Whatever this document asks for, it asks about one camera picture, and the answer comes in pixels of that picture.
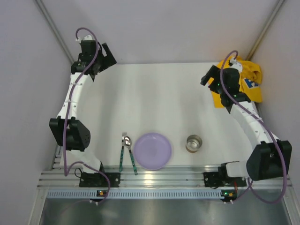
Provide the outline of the yellow printed cloth placemat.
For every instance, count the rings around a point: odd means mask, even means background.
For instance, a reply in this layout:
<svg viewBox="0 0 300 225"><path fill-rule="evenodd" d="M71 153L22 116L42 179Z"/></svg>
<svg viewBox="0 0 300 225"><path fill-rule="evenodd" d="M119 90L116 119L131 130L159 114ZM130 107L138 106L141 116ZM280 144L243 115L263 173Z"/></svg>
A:
<svg viewBox="0 0 300 225"><path fill-rule="evenodd" d="M231 58L233 58L233 56L230 56L229 59L227 59L224 69L229 68L229 62ZM261 103L263 100L260 84L262 83L263 75L260 66L251 61L242 60L242 58L239 56L237 57L237 61L242 65L242 72L240 73L239 79L240 91L247 94L251 101ZM213 98L214 106L216 108L223 108L220 94L217 94L213 91L210 92Z"/></svg>

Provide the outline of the metal cup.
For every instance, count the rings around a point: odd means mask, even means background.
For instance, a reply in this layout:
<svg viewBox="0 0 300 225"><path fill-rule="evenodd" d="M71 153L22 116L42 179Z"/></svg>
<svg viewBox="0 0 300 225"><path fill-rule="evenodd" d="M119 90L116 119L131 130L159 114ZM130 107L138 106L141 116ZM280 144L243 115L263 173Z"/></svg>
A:
<svg viewBox="0 0 300 225"><path fill-rule="evenodd" d="M202 146L203 140L197 135L190 135L186 140L186 150L190 153L196 153Z"/></svg>

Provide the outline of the metal fork green handle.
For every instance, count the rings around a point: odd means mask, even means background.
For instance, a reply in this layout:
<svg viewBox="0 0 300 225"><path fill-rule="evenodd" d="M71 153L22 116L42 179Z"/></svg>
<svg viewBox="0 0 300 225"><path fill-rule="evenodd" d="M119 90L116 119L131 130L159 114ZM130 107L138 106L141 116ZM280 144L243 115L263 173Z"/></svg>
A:
<svg viewBox="0 0 300 225"><path fill-rule="evenodd" d="M127 133L123 132L122 137L121 137L121 151L120 151L120 163L119 163L119 172L120 173L123 170L123 155L124 155L124 147L125 147L124 139L126 136L127 136Z"/></svg>

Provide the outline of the metal spoon green handle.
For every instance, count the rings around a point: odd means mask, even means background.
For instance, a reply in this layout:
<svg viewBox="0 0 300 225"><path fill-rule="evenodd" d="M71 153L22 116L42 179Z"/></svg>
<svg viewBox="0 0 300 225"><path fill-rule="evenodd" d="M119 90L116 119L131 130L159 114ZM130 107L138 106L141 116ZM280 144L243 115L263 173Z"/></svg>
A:
<svg viewBox="0 0 300 225"><path fill-rule="evenodd" d="M134 155L133 155L133 153L131 151L132 141L131 141L130 137L129 136L125 136L124 137L124 142L125 142L125 146L127 147L128 151L129 151L129 155L130 155L132 167L133 167L133 170L134 170L134 174L138 175L137 168L136 168L136 165L135 165Z"/></svg>

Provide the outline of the purple plastic plate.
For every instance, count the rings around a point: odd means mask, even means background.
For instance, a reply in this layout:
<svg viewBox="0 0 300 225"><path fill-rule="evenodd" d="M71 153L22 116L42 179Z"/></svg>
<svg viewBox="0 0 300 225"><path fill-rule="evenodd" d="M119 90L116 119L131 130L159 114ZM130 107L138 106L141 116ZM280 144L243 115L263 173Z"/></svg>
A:
<svg viewBox="0 0 300 225"><path fill-rule="evenodd" d="M169 140L159 133L146 133L134 144L134 158L137 163L151 171L159 170L167 165L172 157L172 146Z"/></svg>

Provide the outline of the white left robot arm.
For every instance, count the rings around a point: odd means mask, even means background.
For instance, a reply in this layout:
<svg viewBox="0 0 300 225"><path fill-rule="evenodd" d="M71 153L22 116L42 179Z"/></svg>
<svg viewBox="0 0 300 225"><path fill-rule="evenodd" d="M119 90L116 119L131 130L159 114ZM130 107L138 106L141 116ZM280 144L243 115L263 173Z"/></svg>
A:
<svg viewBox="0 0 300 225"><path fill-rule="evenodd" d="M85 173L97 173L101 162L88 146L90 130L80 121L83 105L88 98L88 90L96 75L117 63L107 43L100 44L92 35L77 41L81 53L71 66L70 84L63 106L56 118L49 121L50 130L57 144L63 148L63 159L70 153L75 163L82 165Z"/></svg>

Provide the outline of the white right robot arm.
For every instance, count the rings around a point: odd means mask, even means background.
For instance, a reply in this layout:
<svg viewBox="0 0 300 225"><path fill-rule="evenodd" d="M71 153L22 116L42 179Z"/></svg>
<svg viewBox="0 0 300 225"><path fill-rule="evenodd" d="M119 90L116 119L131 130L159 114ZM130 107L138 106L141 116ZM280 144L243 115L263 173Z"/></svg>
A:
<svg viewBox="0 0 300 225"><path fill-rule="evenodd" d="M283 177L288 173L292 146L263 127L254 102L240 91L241 72L238 62L226 69L213 65L201 78L201 85L208 85L210 91L219 95L221 105L239 123L252 147L245 159L225 162L220 168L230 178L259 181Z"/></svg>

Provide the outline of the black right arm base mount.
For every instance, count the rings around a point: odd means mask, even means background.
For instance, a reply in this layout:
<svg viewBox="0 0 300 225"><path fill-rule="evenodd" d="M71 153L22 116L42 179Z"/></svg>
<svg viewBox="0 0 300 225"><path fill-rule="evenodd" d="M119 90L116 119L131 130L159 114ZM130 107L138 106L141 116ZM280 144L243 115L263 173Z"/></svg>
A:
<svg viewBox="0 0 300 225"><path fill-rule="evenodd" d="M204 185L209 188L219 188L219 187L245 187L246 181L242 178L227 178L220 175L218 172L204 172Z"/></svg>

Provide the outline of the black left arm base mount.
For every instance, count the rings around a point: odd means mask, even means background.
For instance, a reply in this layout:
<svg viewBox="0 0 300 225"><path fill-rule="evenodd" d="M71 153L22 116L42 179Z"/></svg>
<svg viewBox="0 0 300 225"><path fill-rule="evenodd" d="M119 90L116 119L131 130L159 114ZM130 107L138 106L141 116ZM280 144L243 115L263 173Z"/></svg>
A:
<svg viewBox="0 0 300 225"><path fill-rule="evenodd" d="M99 173L86 173L80 168L75 169L75 177L79 178L79 187L81 188L107 188L107 179ZM105 172L110 186L112 188L118 188L120 184L120 173L119 172Z"/></svg>

